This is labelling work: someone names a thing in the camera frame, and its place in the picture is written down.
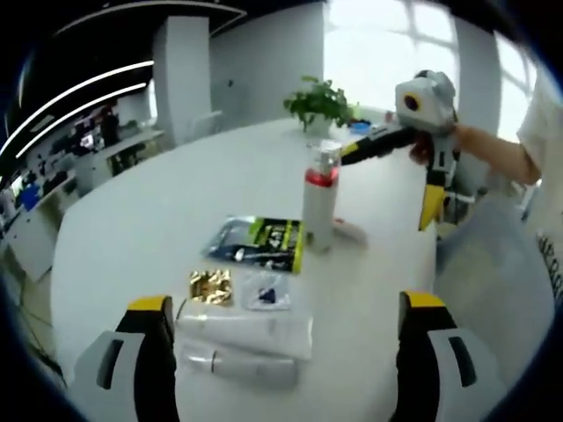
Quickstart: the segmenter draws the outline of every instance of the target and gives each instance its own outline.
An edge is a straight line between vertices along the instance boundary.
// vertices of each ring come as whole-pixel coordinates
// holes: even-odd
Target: yellow label
[[[301,272],[301,259],[303,258],[303,223],[299,224],[299,231],[297,232],[296,253],[293,257],[293,266],[291,271],[295,274]]]
[[[262,231],[262,233],[260,233],[259,236],[256,236],[254,243],[259,246],[264,246],[266,244],[266,241],[270,237],[271,232],[272,232],[272,226],[270,225],[266,226],[264,228],[264,231]]]
[[[127,310],[162,310],[167,295],[140,297],[127,306]]]
[[[425,230],[434,219],[440,216],[445,196],[446,193],[442,186],[426,185],[420,211],[419,230]]]
[[[250,236],[250,244],[256,244],[257,243],[257,238],[256,236],[258,235],[258,232],[260,231],[262,224],[264,224],[264,219],[263,218],[257,218],[251,225],[250,228],[248,229],[248,234]]]
[[[346,156],[348,154],[350,154],[351,152],[357,151],[358,150],[358,144],[357,142],[351,143],[349,145],[347,145],[346,147],[344,147],[342,149],[342,153],[340,154],[341,156]]]
[[[412,308],[437,308],[446,306],[438,296],[434,296],[430,293],[406,290],[405,294],[408,296]]]
[[[293,229],[293,222],[288,220],[285,225],[285,233],[283,233],[283,242],[281,242],[281,250],[286,251],[289,246],[289,239],[291,238],[291,233]]]

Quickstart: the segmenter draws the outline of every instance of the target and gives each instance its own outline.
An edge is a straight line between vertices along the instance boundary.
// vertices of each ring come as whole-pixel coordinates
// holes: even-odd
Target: white pillar
[[[153,60],[158,125],[179,145],[192,120],[211,113],[208,19],[169,17],[155,36]]]

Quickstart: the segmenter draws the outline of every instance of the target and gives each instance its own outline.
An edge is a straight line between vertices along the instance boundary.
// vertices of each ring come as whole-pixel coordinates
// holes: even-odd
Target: window
[[[380,111],[395,109],[395,85],[422,69],[459,71],[452,17],[414,0],[331,0],[325,32],[325,79],[348,100]]]
[[[497,136],[518,142],[518,131],[536,84],[533,61],[516,44],[496,33],[501,64],[501,115]]]

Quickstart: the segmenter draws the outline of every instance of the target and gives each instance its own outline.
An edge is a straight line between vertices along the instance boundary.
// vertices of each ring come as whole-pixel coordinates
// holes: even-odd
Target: white shirt
[[[517,134],[542,173],[542,184],[528,224],[535,232],[548,237],[553,245],[551,255],[559,261],[559,273],[563,273],[563,105],[557,100],[557,88],[543,71],[537,73],[534,94]],[[552,260],[547,261],[551,267]],[[563,286],[555,280],[557,274],[550,275],[557,297]]]

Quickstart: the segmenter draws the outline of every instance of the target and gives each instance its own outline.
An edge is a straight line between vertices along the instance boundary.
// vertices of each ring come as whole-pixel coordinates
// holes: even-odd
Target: gold foil packet
[[[230,270],[193,271],[190,274],[193,301],[210,305],[232,305]]]

